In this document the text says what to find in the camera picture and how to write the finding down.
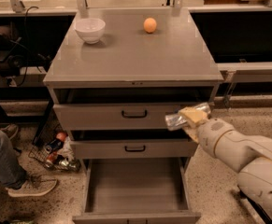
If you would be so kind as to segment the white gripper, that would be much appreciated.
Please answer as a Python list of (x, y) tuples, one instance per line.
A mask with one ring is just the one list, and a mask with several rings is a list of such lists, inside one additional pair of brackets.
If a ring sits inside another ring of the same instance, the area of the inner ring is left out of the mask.
[(226, 133), (234, 129), (233, 125), (222, 119), (208, 120), (208, 114), (205, 111), (194, 107), (181, 109), (179, 115), (185, 120), (184, 132), (186, 132), (195, 143), (199, 143), (201, 148), (212, 158), (216, 157), (215, 148), (220, 139)]

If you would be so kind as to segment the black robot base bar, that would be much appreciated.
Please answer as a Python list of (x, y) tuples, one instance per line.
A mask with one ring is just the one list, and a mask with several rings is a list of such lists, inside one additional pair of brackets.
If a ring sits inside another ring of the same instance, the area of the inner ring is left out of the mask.
[(269, 216), (269, 214), (258, 203), (256, 203), (252, 199), (250, 199), (242, 191), (239, 192), (239, 195), (240, 195), (241, 198), (246, 199), (250, 203), (250, 205), (253, 207), (253, 209), (256, 211), (256, 213), (258, 214), (258, 216), (262, 219), (262, 221), (265, 224), (272, 224), (271, 217)]

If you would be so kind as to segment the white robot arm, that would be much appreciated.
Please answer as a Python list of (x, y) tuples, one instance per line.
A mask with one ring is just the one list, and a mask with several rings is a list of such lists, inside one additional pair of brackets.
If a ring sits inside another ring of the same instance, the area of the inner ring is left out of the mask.
[(240, 133), (232, 124), (211, 119), (194, 107), (185, 107), (179, 114), (187, 121), (183, 130), (194, 142), (235, 171), (240, 190), (272, 212), (272, 139)]

